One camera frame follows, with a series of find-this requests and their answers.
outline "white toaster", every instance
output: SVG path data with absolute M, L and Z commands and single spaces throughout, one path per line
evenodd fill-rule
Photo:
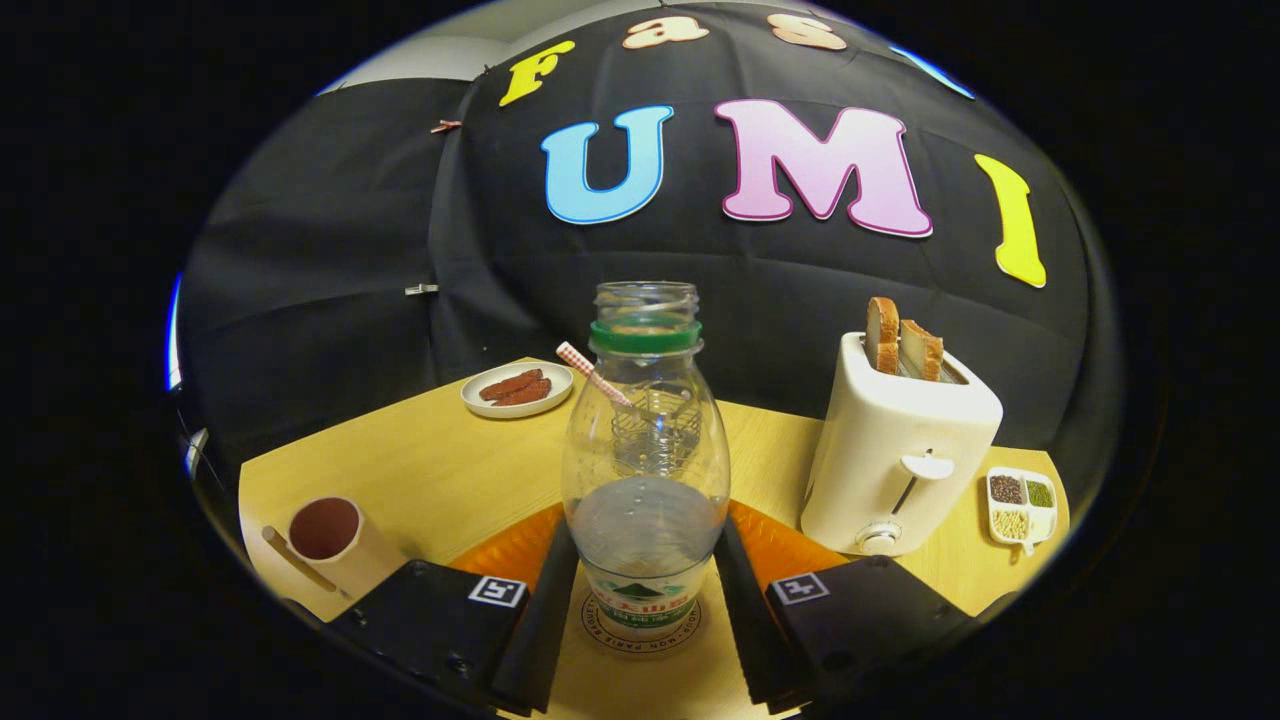
M 1004 406 L 943 352 L 942 379 L 877 372 L 865 333 L 840 340 L 800 530 L 837 552 L 905 555 L 946 519 L 991 448 Z

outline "white plate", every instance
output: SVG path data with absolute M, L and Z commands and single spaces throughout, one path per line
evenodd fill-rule
M 547 393 L 547 397 L 525 402 L 524 405 L 506 405 L 500 407 L 495 407 L 488 400 L 480 400 L 481 389 L 535 368 L 543 372 L 544 378 L 550 378 L 552 380 L 552 391 Z M 472 413 L 484 415 L 485 418 L 526 418 L 550 410 L 564 402 L 572 388 L 573 372 L 564 365 L 557 365 L 556 363 L 512 363 L 511 365 L 485 370 L 467 380 L 467 384 L 462 386 L 462 402 L 466 402 Z
M 1016 479 L 1023 491 L 1023 502 L 1010 505 L 1007 502 L 1000 502 L 992 497 L 991 478 L 996 475 L 1007 475 Z M 1030 492 L 1027 488 L 1028 482 L 1038 482 L 1048 486 L 1050 497 L 1053 500 L 1052 507 L 1037 507 L 1030 503 Z M 1027 537 L 1023 539 L 1015 539 L 1001 534 L 1001 532 L 996 529 L 997 510 L 1012 510 L 1027 515 Z M 1033 473 L 1020 468 L 998 466 L 987 470 L 987 523 L 991 529 L 991 537 L 995 538 L 996 542 L 1020 544 L 1027 555 L 1034 553 L 1036 544 L 1053 537 L 1053 530 L 1057 529 L 1057 491 L 1053 488 L 1053 480 L 1041 473 Z M 1039 532 L 1032 532 L 1033 529 L 1038 529 Z

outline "wooden table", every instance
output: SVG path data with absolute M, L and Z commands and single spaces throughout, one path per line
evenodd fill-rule
M 559 501 L 561 450 L 584 378 L 575 373 L 573 391 L 556 409 L 513 420 L 470 413 L 460 397 L 465 382 L 244 464 L 241 524 L 250 560 L 268 587 L 325 621 L 351 606 L 339 593 L 321 591 L 262 541 L 264 525 L 283 532 L 292 514 L 319 496 L 351 497 L 406 555 L 438 564 Z M 796 527 L 822 421 L 732 402 L 719 402 L 719 409 L 732 457 L 732 497 Z M 987 537 L 980 479 L 992 465 L 1043 473 L 1057 487 L 1057 532 L 1030 557 Z M 929 541 L 896 560 L 977 615 L 997 597 L 1025 585 L 1055 555 L 1069 528 L 1066 493 L 1048 455 L 992 447 L 970 489 Z M 763 706 L 748 698 L 714 561 L 703 588 L 704 619 L 695 637 L 662 660 L 634 660 L 584 630 L 579 612 L 589 591 L 580 568 L 548 716 L 768 717 Z

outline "pink letter m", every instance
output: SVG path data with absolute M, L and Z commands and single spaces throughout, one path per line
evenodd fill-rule
M 933 232 L 906 164 L 902 120 L 845 108 L 827 140 L 818 140 L 773 100 L 731 100 L 717 105 L 716 114 L 733 124 L 737 138 L 737 191 L 723 202 L 728 217 L 781 220 L 791 215 L 791 200 L 778 192 L 776 160 L 818 219 L 835 213 L 849 176 L 858 170 L 858 197 L 849 204 L 854 223 L 905 237 Z

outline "sausage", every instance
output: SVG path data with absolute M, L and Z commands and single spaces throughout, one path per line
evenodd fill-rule
M 529 386 L 534 380 L 541 379 L 541 377 L 543 377 L 543 370 L 540 368 L 534 368 L 532 370 L 529 370 L 526 373 L 520 373 L 513 378 L 507 378 L 502 382 L 493 383 L 492 386 L 481 389 L 480 400 L 498 400 L 500 397 L 508 396 Z
M 532 402 L 535 400 L 541 400 L 552 392 L 552 379 L 543 378 L 540 380 L 534 380 L 527 386 L 517 389 L 511 395 L 506 395 L 494 402 L 494 407 L 502 407 L 504 405 L 524 405 L 526 402 Z

